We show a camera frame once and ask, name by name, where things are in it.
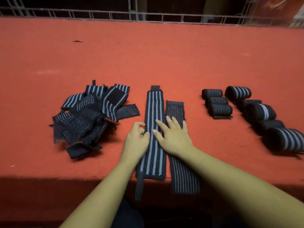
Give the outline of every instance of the left hand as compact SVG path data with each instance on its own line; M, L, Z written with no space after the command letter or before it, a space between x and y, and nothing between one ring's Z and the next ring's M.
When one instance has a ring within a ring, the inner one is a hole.
M148 149L150 142L150 133L144 134L145 123L134 122L131 131L127 134L123 152L120 157L120 161L128 162L132 165L137 165L141 157Z

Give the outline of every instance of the finger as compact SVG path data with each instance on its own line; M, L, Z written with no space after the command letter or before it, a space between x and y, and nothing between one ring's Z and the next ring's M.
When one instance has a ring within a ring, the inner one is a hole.
M144 134L144 133L145 133L145 129L140 127L140 128L139 128L139 133L140 133L140 134Z
M166 119L167 119L169 128L170 128L170 129L174 129L174 128L175 128L174 122L170 119L169 116L166 116Z
M172 121L173 121L176 128L181 129L181 127L180 127L180 125L179 125L179 123L178 123L178 121L176 120L175 117L172 117Z
M146 132L146 133L143 135L143 139L146 139L147 143L149 144L149 142L150 142L150 133L149 133L149 132Z
M183 121L183 131L185 131L186 133L188 133L188 127L187 127L187 124L186 124L185 120Z
M165 123L161 122L160 120L155 120L156 124L162 129L162 131L165 133L166 131L169 130L168 126L166 126Z
M144 127L145 125L143 122L134 122L132 130L138 131L139 127Z
M157 130L152 130L156 140L158 143L162 146L163 141L165 140L161 133L159 133Z

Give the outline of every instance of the right hand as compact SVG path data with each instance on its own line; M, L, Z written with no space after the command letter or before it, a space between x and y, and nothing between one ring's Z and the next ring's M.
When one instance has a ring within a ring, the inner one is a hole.
M152 130L152 132L158 143L167 153L181 157L183 152L187 152L193 147L192 141L188 135L187 124L183 121L182 129L175 117L172 117L171 120L170 117L167 116L166 120L169 127L163 122L156 120L156 123L164 132L164 138L157 130Z

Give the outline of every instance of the person's right arm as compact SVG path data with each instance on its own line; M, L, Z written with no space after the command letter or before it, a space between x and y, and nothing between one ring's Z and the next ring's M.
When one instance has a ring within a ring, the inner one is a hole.
M215 188L238 211L247 223L256 228L304 227L304 204L267 182L222 162L192 145L187 125L180 128L175 118L167 116L167 127L156 121L164 132L153 134L162 148L185 161Z

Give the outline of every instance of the forearm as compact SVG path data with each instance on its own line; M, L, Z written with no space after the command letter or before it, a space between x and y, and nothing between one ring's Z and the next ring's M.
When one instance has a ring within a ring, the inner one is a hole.
M253 227L303 227L303 203L278 188L196 148L180 158Z
M110 227L135 165L132 162L119 162L60 228Z

